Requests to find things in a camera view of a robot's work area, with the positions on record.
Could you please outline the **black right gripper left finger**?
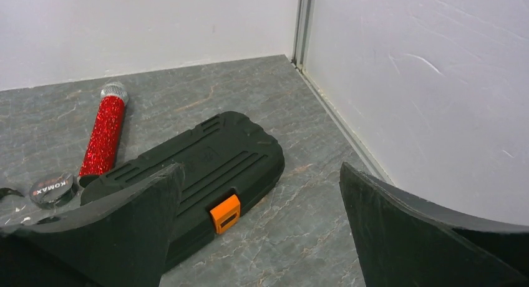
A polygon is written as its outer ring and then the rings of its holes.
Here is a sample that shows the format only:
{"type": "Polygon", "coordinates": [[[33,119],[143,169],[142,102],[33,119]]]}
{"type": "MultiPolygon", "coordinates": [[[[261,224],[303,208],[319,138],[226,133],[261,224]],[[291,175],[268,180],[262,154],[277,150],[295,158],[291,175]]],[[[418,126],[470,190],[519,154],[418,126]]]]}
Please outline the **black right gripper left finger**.
{"type": "Polygon", "coordinates": [[[158,286],[184,172],[179,164],[35,224],[1,228],[2,286],[158,286]]]}

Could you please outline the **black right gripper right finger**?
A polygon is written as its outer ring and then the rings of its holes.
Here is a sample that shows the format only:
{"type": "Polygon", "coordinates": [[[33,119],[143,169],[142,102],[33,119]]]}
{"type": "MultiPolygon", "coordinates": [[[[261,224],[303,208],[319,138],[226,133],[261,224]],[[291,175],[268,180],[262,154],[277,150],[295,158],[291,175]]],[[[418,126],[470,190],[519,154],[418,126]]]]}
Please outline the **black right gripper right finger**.
{"type": "Polygon", "coordinates": [[[346,162],[339,186],[366,285],[528,285],[526,225],[451,210],[346,162]]]}

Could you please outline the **black plastic tool case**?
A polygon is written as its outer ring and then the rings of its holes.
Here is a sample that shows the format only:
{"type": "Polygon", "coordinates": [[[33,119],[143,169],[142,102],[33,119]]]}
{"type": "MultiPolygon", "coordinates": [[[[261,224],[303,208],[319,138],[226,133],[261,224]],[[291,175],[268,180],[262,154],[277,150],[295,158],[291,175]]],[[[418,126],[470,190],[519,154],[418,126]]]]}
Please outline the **black plastic tool case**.
{"type": "Polygon", "coordinates": [[[182,197],[165,262],[176,267],[233,226],[277,184],[284,168],[278,141],[245,114],[227,111],[102,174],[82,205],[179,163],[182,197]]]}

